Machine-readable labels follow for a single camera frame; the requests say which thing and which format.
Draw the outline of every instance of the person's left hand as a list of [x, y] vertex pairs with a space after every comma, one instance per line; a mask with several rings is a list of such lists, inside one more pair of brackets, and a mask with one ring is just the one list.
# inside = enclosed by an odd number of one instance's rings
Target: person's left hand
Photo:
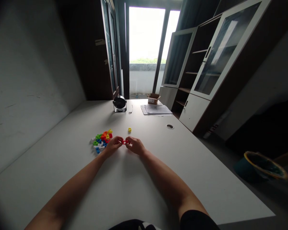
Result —
[[113, 137], [100, 154], [103, 154], [106, 156], [106, 158], [109, 158], [119, 147], [123, 145], [123, 140], [124, 138], [120, 136]]

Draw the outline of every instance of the cabinet handle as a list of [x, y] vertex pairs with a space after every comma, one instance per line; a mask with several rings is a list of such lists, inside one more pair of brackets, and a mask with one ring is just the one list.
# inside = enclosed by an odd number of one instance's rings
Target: cabinet handle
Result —
[[210, 49], [211, 49], [211, 46], [208, 48], [208, 50], [207, 50], [207, 53], [206, 53], [206, 57], [205, 57], [205, 58], [207, 58], [207, 56], [208, 56], [208, 54], [209, 54], [209, 51], [210, 51]]

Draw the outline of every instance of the sky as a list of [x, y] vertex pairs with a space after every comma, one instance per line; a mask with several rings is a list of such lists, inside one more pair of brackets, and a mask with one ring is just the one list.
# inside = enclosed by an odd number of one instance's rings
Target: sky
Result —
[[[162, 58], [166, 59], [172, 32], [176, 31], [179, 11], [171, 11]], [[158, 58], [165, 9], [129, 8], [130, 61], [139, 58]]]

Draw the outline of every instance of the cardboard box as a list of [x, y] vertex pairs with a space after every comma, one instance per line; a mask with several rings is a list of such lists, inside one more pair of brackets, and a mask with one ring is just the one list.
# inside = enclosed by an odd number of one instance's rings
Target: cardboard box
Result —
[[159, 94], [147, 94], [148, 97], [148, 104], [157, 104], [158, 103], [158, 99], [161, 97], [159, 96]]

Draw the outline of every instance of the hand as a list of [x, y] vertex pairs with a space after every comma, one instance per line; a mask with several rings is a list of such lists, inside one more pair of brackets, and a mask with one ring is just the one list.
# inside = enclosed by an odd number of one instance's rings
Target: hand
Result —
[[106, 158], [109, 158], [110, 156], [112, 156], [112, 154], [119, 148], [121, 147], [123, 138], [120, 136], [115, 136], [113, 137], [109, 143], [107, 144], [107, 146], [105, 147], [105, 149], [101, 152], [101, 154], [105, 155]]
[[126, 143], [126, 147], [131, 152], [134, 152], [135, 154], [138, 154], [139, 156], [143, 156], [145, 153], [148, 152], [148, 150], [144, 147], [140, 139], [129, 136], [126, 138], [126, 141], [128, 141], [128, 143]]

